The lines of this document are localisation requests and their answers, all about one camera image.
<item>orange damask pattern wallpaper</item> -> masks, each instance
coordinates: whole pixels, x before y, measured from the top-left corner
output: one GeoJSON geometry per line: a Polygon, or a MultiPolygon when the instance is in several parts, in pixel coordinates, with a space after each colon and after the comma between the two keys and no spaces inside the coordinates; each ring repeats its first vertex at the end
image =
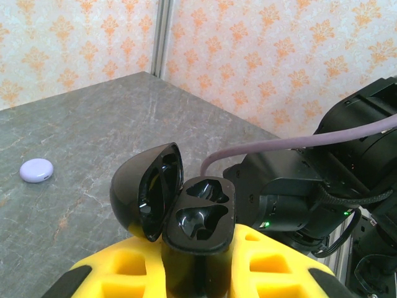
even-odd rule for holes
{"type": "Polygon", "coordinates": [[[175,0],[164,79],[281,137],[397,75],[397,0],[175,0]]]}
{"type": "Polygon", "coordinates": [[[0,110],[150,72],[155,0],[0,1],[0,110]]]}

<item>gray cable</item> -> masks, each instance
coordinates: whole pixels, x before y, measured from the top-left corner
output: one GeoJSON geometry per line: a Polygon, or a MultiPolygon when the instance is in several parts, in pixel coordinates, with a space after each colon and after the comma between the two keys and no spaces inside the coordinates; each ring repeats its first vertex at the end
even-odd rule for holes
{"type": "Polygon", "coordinates": [[[385,130],[397,127],[397,114],[371,124],[355,127],[353,129],[327,132],[306,137],[267,140],[254,143],[246,143],[235,147],[222,149],[208,155],[200,168],[200,175],[204,176],[208,167],[215,161],[236,155],[259,153],[264,151],[276,151],[303,147],[314,147],[348,142],[358,138],[368,137],[385,130]]]}

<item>patterned wall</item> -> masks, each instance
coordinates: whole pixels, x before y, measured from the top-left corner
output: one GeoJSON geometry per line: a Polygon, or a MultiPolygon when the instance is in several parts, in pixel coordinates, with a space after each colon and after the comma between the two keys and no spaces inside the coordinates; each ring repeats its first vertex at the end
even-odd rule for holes
{"type": "Polygon", "coordinates": [[[397,75],[397,0],[175,0],[164,79],[281,137],[397,75]]]}
{"type": "Polygon", "coordinates": [[[0,0],[0,110],[150,72],[155,0],[0,0]]]}

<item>open earbud case lid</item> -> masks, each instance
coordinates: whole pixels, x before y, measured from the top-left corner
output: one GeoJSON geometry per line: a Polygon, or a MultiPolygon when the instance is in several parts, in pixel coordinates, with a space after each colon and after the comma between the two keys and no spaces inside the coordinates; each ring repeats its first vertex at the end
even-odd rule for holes
{"type": "Polygon", "coordinates": [[[234,186],[216,177],[183,185],[176,143],[135,155],[116,171],[110,202],[118,221],[134,236],[196,255],[226,249],[234,232],[234,186]]]}

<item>cable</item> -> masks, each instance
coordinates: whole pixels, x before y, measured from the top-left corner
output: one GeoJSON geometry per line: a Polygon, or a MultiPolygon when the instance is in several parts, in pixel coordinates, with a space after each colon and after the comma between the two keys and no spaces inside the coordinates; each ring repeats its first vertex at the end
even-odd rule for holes
{"type": "Polygon", "coordinates": [[[385,119],[366,124],[352,129],[327,132],[318,135],[310,135],[297,138],[286,138],[277,140],[266,140],[261,142],[246,143],[235,147],[222,149],[208,155],[201,164],[200,175],[204,176],[208,167],[215,161],[236,155],[259,153],[264,151],[276,151],[293,148],[315,147],[335,143],[348,142],[358,138],[368,137],[385,130],[397,127],[397,114],[385,119]]]}
{"type": "Polygon", "coordinates": [[[332,205],[367,205],[373,204],[380,201],[383,201],[390,197],[393,194],[393,190],[389,189],[388,191],[384,192],[383,194],[379,194],[373,197],[363,197],[361,199],[344,199],[341,197],[334,197],[332,194],[329,194],[325,188],[318,184],[318,187],[315,190],[316,192],[313,194],[313,197],[316,200],[324,204],[332,204],[332,205]]]}
{"type": "Polygon", "coordinates": [[[358,208],[354,209],[353,219],[350,222],[350,224],[347,226],[347,228],[343,231],[342,235],[330,247],[326,248],[325,250],[323,250],[320,253],[311,252],[312,255],[315,256],[316,258],[325,258],[325,257],[333,254],[350,237],[351,233],[353,232],[354,228],[359,223],[360,219],[361,219],[361,210],[358,208]]]}

